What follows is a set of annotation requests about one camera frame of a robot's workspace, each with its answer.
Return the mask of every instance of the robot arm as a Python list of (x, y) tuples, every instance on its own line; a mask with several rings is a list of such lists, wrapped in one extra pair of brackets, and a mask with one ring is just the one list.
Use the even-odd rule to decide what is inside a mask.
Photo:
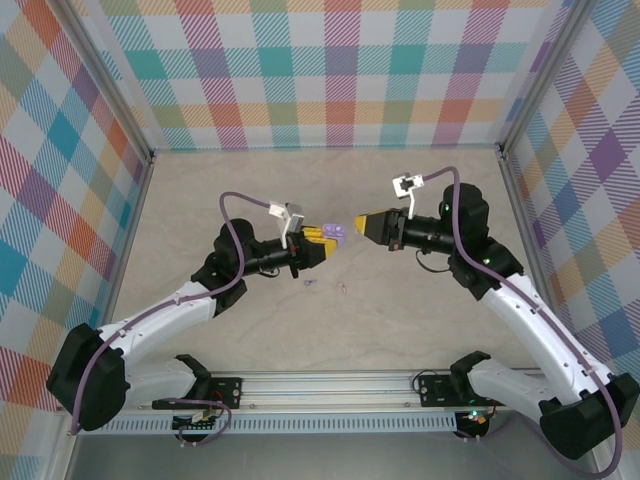
[[(459, 400), (469, 403), (475, 395), (492, 398), (538, 423), (545, 437), (563, 455), (579, 458), (613, 433), (613, 420), (591, 374), (611, 395), (622, 425), (628, 421), (640, 393), (629, 374), (614, 376), (573, 337), (540, 298), (522, 265), (511, 252), (491, 238), (487, 226), (489, 206), (480, 190), (460, 185), (458, 224), (464, 250), (506, 282), (471, 266), (458, 251), (453, 231), (453, 185), (444, 191), (440, 218), (415, 215), (413, 190), (424, 185), (422, 176), (408, 174), (394, 179), (399, 198), (410, 197), (409, 209), (390, 209), (356, 218), (358, 231), (390, 251), (413, 247), (423, 253), (449, 255), (454, 279), (476, 300), (487, 305), (514, 331), (545, 375), (544, 380), (504, 367), (483, 352), (474, 352), (451, 365), (451, 383)], [(535, 300), (532, 308), (509, 286)], [(583, 365), (541, 312), (578, 349), (593, 371)]]
[[(256, 240), (253, 226), (244, 219), (231, 220), (240, 240), (244, 257), (243, 276), (269, 273), (289, 267), (292, 276), (313, 268), (327, 259), (338, 247), (335, 231), (325, 234), (322, 228), (305, 227), (300, 208), (272, 204), (270, 213), (279, 218), (281, 235), (273, 240)], [(231, 308), (246, 291), (240, 280), (226, 291), (210, 297), (208, 292), (229, 284), (239, 270), (238, 252), (226, 224), (214, 241), (214, 251), (190, 281), (173, 295), (142, 312), (94, 330), (81, 324), (69, 332), (47, 379), (47, 389), (71, 412), (80, 379), (90, 359), (104, 343), (119, 332), (102, 354), (86, 382), (79, 423), (85, 430), (95, 430), (111, 420), (125, 406), (162, 398), (210, 398), (210, 375), (188, 355), (178, 355), (163, 365), (138, 366), (137, 363), (169, 338)], [(173, 302), (166, 308), (157, 306)], [(128, 328), (134, 319), (148, 315)]]

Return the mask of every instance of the wooden floor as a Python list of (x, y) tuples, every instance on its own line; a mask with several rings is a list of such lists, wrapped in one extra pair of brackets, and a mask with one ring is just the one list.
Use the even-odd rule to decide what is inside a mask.
[[(491, 206), (491, 235), (526, 265), (491, 149), (161, 154), (114, 318), (171, 294), (201, 266), (223, 223), (218, 197), (237, 190), (298, 203), (308, 225), (346, 224), (347, 243), (298, 280), (287, 271), (274, 280), (248, 278), (249, 291), (233, 309), (174, 337), (150, 360), (189, 353), (218, 371), (423, 369), (447, 368), (479, 349), (511, 367), (535, 366), (502, 321), (450, 274), (429, 274), (414, 251), (390, 253), (355, 234), (356, 215), (408, 205), (395, 197), (392, 177), (446, 165), (482, 189)], [(436, 215), (450, 183), (442, 177), (417, 191), (418, 213)], [(228, 208), (254, 224), (258, 240), (277, 236), (266, 211), (236, 199)], [(433, 255), (428, 263), (441, 268), (446, 258)], [(316, 282), (304, 286), (303, 280)]]

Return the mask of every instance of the small purple piece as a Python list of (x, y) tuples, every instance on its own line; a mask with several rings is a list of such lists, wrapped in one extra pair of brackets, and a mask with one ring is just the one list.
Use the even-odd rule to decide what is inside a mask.
[(338, 248), (344, 245), (346, 241), (346, 229), (340, 223), (325, 223), (322, 226), (322, 236), (325, 238), (333, 238), (338, 241)]

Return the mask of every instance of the purple object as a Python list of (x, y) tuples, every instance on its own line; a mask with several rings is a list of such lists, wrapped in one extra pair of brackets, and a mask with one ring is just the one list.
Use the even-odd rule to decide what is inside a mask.
[(346, 229), (344, 228), (344, 225), (340, 223), (325, 223), (322, 226), (322, 236), (337, 240), (338, 247), (342, 247), (347, 239)]

